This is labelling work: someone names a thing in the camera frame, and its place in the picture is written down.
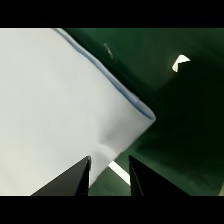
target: white fabric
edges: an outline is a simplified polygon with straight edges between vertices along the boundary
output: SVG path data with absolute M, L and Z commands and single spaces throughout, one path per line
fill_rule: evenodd
M 90 184 L 155 120 L 51 29 L 0 29 L 0 195 L 31 195 L 90 155 Z

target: white paper piece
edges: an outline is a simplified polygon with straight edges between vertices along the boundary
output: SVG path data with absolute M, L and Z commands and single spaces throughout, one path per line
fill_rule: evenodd
M 0 29 L 0 195 L 31 195 L 83 157 L 90 184 L 154 121 L 51 29 Z

